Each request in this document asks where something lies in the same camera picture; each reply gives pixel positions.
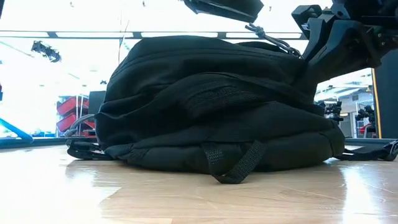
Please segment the backpack strap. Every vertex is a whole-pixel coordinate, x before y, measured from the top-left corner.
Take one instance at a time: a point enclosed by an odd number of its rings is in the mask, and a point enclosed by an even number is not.
[[[202,147],[205,151],[210,174],[221,184],[240,184],[260,163],[266,153],[266,145],[259,141],[254,141],[250,149],[226,174],[219,174],[223,153],[214,144],[206,143]]]
[[[104,154],[100,147],[93,143],[67,140],[67,146],[67,153],[69,154],[69,156],[73,156],[77,159],[99,161],[113,160],[111,156]]]
[[[394,161],[398,155],[398,140],[390,142],[382,148],[362,147],[356,150],[345,149],[341,156],[335,156],[341,161]]]

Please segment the ceiling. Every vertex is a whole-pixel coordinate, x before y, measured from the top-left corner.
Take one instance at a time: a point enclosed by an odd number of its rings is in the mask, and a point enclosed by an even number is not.
[[[245,23],[206,14],[195,15],[179,0],[12,0],[6,1],[0,31],[121,32],[246,32]],[[299,4],[331,6],[331,0],[266,0],[257,25],[267,32],[300,32],[291,17]],[[20,88],[47,86],[60,95],[87,92],[107,80],[139,40],[42,39],[57,49],[61,63],[50,63],[30,51],[35,39],[0,37],[0,80]],[[306,40],[288,43],[303,52]],[[318,86],[318,99],[330,99],[371,85],[371,71],[362,70],[334,78]]]
[[[299,32],[290,14],[300,4],[331,6],[331,0],[263,3],[256,24],[268,32]],[[0,30],[36,31],[116,31],[126,27],[142,31],[246,31],[244,25],[222,17],[195,15],[179,0],[12,0],[6,1],[0,20]]]

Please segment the wooden table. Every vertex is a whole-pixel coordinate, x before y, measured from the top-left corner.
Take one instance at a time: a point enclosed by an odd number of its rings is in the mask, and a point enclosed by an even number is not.
[[[398,223],[398,162],[209,175],[74,161],[65,146],[0,152],[0,223]]]

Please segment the backpack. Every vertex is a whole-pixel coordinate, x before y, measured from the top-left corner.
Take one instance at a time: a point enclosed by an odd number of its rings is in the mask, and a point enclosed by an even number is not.
[[[95,115],[98,146],[68,141],[68,153],[211,174],[223,184],[331,157],[394,160],[395,144],[362,157],[345,149],[338,124],[324,118],[313,97],[292,87],[306,66],[263,42],[142,39],[109,80]]]

